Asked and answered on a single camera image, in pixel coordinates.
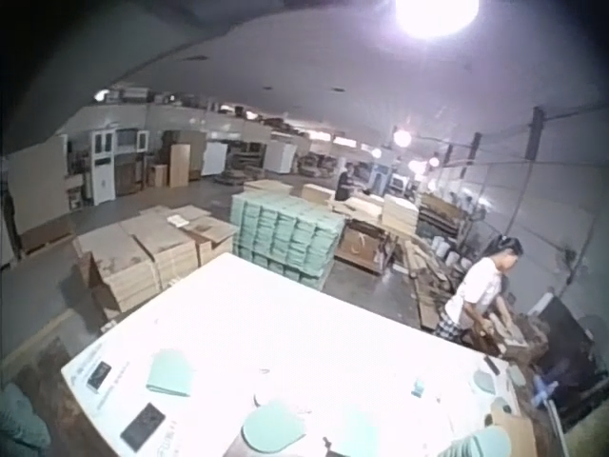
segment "door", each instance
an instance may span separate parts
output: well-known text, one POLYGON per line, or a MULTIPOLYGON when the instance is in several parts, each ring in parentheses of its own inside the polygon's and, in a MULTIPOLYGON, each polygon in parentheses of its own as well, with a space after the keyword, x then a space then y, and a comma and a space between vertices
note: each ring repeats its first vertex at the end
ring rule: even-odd
POLYGON ((226 150, 228 145, 222 143, 207 143, 206 153, 203 156, 201 176, 220 174, 226 167, 226 150))
POLYGON ((115 151, 115 130, 96 130, 91 134, 91 181, 94 205, 116 199, 114 189, 115 151))

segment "green sheet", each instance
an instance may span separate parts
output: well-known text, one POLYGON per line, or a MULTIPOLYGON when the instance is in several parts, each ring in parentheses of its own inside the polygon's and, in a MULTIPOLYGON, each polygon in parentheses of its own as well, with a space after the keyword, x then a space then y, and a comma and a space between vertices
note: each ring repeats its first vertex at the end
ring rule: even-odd
POLYGON ((192 388, 192 368, 177 349, 161 349, 154 356, 146 382, 148 390, 187 397, 192 388))

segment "white cabinet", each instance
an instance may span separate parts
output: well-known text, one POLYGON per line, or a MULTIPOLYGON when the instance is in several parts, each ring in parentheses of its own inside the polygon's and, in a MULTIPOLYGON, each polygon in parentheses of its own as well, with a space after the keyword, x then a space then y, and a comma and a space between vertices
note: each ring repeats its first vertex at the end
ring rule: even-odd
POLYGON ((203 155, 201 176, 212 176, 225 170, 227 149, 228 145, 222 143, 207 143, 206 152, 203 155))
POLYGON ((271 141, 266 147, 264 168, 275 173, 290 173, 296 145, 271 141))
POLYGON ((116 199, 114 188, 115 151, 116 130, 96 130, 91 133, 91 190, 94 205, 116 199))

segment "workbench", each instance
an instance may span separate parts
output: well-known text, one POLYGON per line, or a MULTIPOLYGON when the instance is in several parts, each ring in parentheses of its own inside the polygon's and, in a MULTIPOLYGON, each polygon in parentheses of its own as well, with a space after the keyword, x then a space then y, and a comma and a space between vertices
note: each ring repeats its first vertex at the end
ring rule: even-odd
MULTIPOLYGON (((137 455, 228 455, 265 372, 306 392, 313 423, 357 408, 378 432, 378 457, 423 456, 484 427, 496 397, 472 384, 477 369, 491 373, 482 357, 226 253, 109 330, 62 374, 122 457, 136 455, 120 434, 147 403, 167 418, 137 455), (194 369, 189 397, 146 388, 152 357, 162 348, 181 350, 194 369), (87 379, 100 361, 112 369, 94 393, 87 379), (417 380, 421 398, 411 394, 417 380)), ((494 362, 497 395, 518 414, 507 364, 494 362)), ((331 433, 331 427, 310 428, 294 445, 309 443, 308 451, 296 455, 324 456, 322 437, 331 433)))

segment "white t-shirt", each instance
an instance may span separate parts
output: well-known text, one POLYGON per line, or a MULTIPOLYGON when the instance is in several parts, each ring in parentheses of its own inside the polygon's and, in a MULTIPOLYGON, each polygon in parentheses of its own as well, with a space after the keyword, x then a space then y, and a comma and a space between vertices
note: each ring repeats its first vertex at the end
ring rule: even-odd
POLYGON ((488 257, 480 259, 467 271, 457 292, 446 303, 446 314, 462 329, 471 328, 474 321, 463 310, 465 302, 484 314, 501 292, 501 273, 488 257))

